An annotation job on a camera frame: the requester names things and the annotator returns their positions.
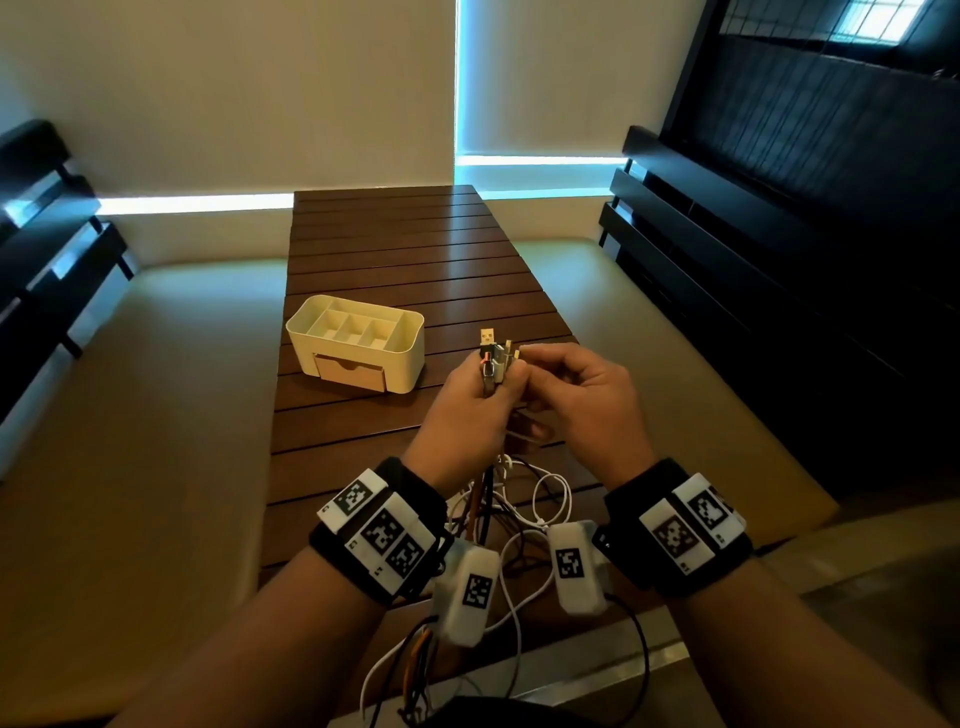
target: desk organizer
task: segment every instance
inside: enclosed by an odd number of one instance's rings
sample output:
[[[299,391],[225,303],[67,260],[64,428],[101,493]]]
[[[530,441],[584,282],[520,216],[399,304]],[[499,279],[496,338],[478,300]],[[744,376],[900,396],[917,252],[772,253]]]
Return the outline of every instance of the desk organizer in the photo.
[[[423,368],[423,316],[311,296],[286,324],[303,373],[378,392],[409,392]]]

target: bench cushion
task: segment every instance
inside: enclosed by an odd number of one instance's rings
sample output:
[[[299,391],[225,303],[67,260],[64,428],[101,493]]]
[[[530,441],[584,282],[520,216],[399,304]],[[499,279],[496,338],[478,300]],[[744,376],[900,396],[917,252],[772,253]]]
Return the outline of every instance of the bench cushion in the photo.
[[[255,589],[285,260],[136,276],[0,486],[0,725],[108,715]]]

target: table top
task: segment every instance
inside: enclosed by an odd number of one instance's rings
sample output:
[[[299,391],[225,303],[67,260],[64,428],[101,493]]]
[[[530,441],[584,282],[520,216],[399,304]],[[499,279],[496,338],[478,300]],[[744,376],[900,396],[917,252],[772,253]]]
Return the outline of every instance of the table top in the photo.
[[[307,376],[282,332],[277,369],[270,492],[263,524],[260,583],[265,584],[306,544],[317,511],[358,473],[413,439],[446,375],[479,346],[480,329],[498,341],[575,341],[537,279],[470,185],[298,192],[290,235],[284,320],[309,296],[330,294],[418,311],[425,319],[425,365],[405,395],[380,394]],[[572,520],[606,522],[603,489],[557,440],[530,462],[560,473],[575,492]],[[527,518],[536,478],[520,468],[507,480],[511,501]],[[558,506],[538,499],[550,518]],[[488,547],[502,548],[510,532],[494,522]],[[516,602],[549,576],[537,540],[530,562],[508,580]],[[612,570],[615,590],[637,611],[659,604]],[[353,676],[340,713],[356,709],[372,664],[429,613],[429,597],[390,610]],[[492,616],[507,612],[502,595]],[[523,645],[534,649],[623,619],[572,619],[553,590],[523,609]],[[514,654],[508,624],[465,652],[438,653],[432,681]]]

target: wristband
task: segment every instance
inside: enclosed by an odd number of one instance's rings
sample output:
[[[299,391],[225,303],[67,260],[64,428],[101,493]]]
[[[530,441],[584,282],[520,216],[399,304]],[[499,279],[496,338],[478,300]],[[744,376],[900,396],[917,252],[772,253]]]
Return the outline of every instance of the wristband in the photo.
[[[593,543],[641,589],[688,596],[746,561],[745,522],[706,478],[671,459],[604,498],[609,525]]]
[[[317,515],[313,549],[387,606],[418,595],[452,543],[443,497],[395,457],[363,471]]]

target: roller blind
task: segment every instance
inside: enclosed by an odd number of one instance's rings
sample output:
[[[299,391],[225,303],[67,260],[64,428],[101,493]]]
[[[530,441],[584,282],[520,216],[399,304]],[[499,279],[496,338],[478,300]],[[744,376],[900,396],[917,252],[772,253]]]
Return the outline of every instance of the roller blind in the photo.
[[[658,132],[704,0],[461,0],[459,155],[618,156]]]
[[[110,195],[449,184],[453,0],[6,3],[0,61]]]

